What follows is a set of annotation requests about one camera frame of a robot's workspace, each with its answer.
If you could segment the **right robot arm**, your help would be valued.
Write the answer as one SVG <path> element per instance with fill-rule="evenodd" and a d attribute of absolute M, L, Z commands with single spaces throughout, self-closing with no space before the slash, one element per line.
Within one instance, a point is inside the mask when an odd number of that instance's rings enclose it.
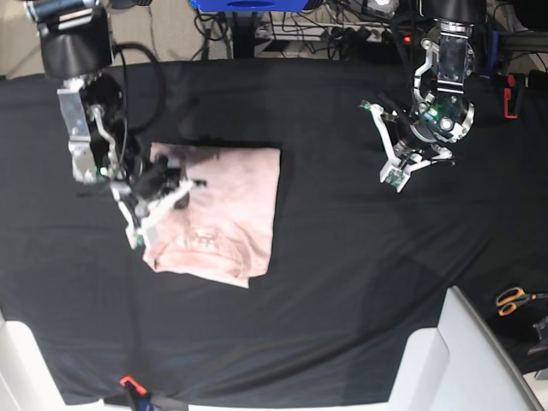
<path fill-rule="evenodd" d="M 182 161 L 165 150 L 143 153 L 128 124 L 128 83 L 106 73 L 125 50 L 147 55 L 159 93 L 165 94 L 158 60 L 144 45 L 114 42 L 101 1 L 25 1 L 40 39 L 45 74 L 62 82 L 57 97 L 68 131 L 73 178 L 108 188 L 127 221 L 131 248 L 152 247 L 157 224 L 198 186 Z"/>

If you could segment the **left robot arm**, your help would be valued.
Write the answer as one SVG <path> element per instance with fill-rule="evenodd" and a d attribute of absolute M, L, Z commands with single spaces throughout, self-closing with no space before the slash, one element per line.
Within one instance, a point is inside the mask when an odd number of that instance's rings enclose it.
<path fill-rule="evenodd" d="M 420 15 L 435 30 L 420 41 L 424 62 L 414 71 L 412 104 L 402 109 L 362 101 L 378 130 L 386 162 L 379 180 L 401 192 L 411 175 L 426 167 L 455 161 L 451 144 L 474 125 L 474 104 L 465 97 L 465 81 L 475 69 L 474 28 L 485 22 L 483 1 L 420 1 Z"/>

